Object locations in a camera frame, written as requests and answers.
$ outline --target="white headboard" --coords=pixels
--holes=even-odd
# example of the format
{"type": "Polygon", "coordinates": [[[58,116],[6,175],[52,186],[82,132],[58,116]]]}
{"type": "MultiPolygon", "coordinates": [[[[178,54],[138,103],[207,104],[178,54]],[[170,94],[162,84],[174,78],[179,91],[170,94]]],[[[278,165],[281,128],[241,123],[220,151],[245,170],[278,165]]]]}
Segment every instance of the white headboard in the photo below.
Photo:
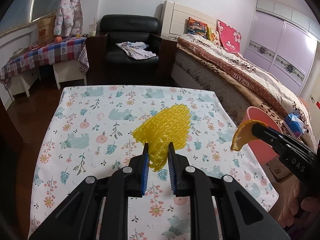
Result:
{"type": "Polygon", "coordinates": [[[216,18],[176,2],[165,1],[160,19],[161,35],[176,38],[186,33],[189,17],[207,23],[208,27],[216,29],[216,18]]]}

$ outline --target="yellow foam net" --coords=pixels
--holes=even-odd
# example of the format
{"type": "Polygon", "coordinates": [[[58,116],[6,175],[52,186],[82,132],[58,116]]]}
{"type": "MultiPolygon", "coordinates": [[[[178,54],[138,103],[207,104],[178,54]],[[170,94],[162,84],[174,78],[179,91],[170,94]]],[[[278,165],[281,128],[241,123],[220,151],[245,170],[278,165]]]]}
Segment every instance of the yellow foam net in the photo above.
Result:
{"type": "Polygon", "coordinates": [[[186,105],[173,105],[161,110],[136,128],[132,135],[143,145],[148,143],[149,167],[159,171],[167,162],[168,145],[183,149],[190,129],[190,111],[186,105]]]}

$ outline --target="pink trash bin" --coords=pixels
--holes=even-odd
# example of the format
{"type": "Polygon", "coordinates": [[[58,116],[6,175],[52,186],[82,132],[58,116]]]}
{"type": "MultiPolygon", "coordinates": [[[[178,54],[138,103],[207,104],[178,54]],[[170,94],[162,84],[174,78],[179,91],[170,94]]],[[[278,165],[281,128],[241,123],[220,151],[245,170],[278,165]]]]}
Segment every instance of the pink trash bin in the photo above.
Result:
{"type": "MultiPolygon", "coordinates": [[[[273,119],[267,115],[261,109],[250,106],[247,108],[245,112],[245,116],[241,123],[248,121],[249,119],[255,119],[266,123],[271,128],[281,132],[279,126],[276,124],[273,119]]],[[[256,156],[258,162],[262,164],[266,164],[271,161],[274,157],[278,156],[272,149],[272,147],[261,140],[254,140],[248,143],[254,155],[256,156]]]]}

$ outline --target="pillow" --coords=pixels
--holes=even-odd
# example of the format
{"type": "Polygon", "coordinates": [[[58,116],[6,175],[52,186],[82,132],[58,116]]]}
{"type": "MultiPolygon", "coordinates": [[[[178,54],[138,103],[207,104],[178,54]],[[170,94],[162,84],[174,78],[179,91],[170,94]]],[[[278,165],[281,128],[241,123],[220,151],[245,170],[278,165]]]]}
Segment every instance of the pillow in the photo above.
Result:
{"type": "Polygon", "coordinates": [[[189,17],[187,33],[200,35],[203,38],[207,39],[207,27],[208,25],[206,23],[197,21],[189,17]]]}
{"type": "Polygon", "coordinates": [[[208,27],[207,37],[208,37],[208,40],[211,41],[213,44],[215,44],[217,46],[221,46],[219,33],[217,31],[215,31],[214,29],[208,27]]]}
{"type": "Polygon", "coordinates": [[[241,34],[220,20],[217,20],[217,30],[221,45],[229,52],[240,53],[241,34]]]}

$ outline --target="comforter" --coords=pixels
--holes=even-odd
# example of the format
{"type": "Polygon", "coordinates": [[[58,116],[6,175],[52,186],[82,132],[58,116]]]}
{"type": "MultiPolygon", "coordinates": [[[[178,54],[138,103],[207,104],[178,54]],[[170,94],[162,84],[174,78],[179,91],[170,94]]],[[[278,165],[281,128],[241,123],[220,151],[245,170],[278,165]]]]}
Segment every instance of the comforter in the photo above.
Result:
{"type": "Polygon", "coordinates": [[[307,109],[299,98],[276,77],[244,59],[240,54],[229,53],[223,47],[216,46],[199,35],[184,34],[178,38],[178,43],[196,56],[216,65],[228,76],[254,92],[283,118],[294,111],[298,113],[306,130],[301,139],[316,151],[316,140],[307,109]]]}

